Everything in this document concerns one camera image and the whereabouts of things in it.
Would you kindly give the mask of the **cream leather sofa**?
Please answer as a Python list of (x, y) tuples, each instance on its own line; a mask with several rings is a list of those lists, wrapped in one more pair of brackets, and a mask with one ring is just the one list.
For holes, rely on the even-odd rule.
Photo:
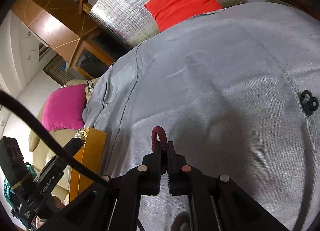
[[(84, 84), (85, 87), (89, 86), (89, 90), (95, 86), (97, 79), (92, 80), (71, 80), (66, 83), (63, 87)], [(40, 109), (39, 114), (37, 115), (37, 119), (41, 123), (43, 107)], [(53, 130), (49, 131), (50, 135), (57, 141), (57, 143), (64, 147), (72, 138), (75, 137), (75, 132), (77, 130), (71, 129), (61, 129), (61, 130)], [(29, 135), (29, 151), (32, 152), (33, 155), (33, 167), (36, 169), (37, 173), (39, 173), (44, 166), (50, 161), (50, 159), (55, 156), (55, 153), (45, 145), (44, 141), (40, 139), (40, 137), (31, 130)], [(67, 204), (69, 202), (69, 183), (71, 179), (71, 169), (69, 166), (64, 170), (64, 175), (61, 180), (58, 182), (56, 187), (52, 191), (52, 195), (58, 197), (63, 204)]]

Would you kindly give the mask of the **grey bed sheet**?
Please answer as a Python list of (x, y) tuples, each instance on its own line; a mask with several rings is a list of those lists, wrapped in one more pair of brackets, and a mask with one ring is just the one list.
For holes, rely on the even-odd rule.
[(140, 43), (98, 80), (83, 118), (107, 133), (101, 173), (152, 151), (161, 126), (205, 175), (228, 175), (289, 230), (319, 213), (319, 21), (255, 2), (197, 15)]

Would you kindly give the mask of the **rhinestone brooch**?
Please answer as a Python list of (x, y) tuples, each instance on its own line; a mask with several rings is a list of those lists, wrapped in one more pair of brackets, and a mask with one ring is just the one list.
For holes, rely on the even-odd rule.
[(88, 138), (88, 133), (85, 129), (79, 129), (75, 132), (75, 138), (81, 139), (83, 145), (85, 145)]

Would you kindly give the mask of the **wooden corner cabinet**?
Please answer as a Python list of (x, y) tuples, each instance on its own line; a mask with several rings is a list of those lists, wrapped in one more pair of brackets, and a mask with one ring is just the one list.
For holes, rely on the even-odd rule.
[(93, 38), (102, 29), (74, 0), (16, 0), (11, 10), (28, 29), (86, 79), (103, 74), (115, 61)]

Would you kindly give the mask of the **magenta pillow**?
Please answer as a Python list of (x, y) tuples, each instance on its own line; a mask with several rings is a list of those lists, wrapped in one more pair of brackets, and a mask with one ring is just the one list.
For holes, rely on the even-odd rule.
[(84, 84), (60, 88), (46, 100), (41, 123), (47, 131), (78, 130), (84, 126), (82, 112), (85, 105)]

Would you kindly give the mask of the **small red cushion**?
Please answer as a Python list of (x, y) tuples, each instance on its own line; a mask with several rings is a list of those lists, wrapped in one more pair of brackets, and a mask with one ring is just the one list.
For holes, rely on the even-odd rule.
[(145, 8), (163, 32), (193, 16), (220, 10), (222, 6), (217, 0), (150, 0)]

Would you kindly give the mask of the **orange cardboard box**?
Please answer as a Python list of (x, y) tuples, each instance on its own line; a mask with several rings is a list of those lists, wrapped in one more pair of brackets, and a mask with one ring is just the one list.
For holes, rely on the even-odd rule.
[[(88, 127), (83, 131), (85, 144), (76, 153), (74, 158), (87, 167), (92, 172), (98, 174), (101, 166), (101, 160), (104, 153), (107, 134), (95, 128)], [(69, 201), (72, 202), (86, 188), (93, 183), (92, 180), (71, 169), (71, 179), (69, 188)]]

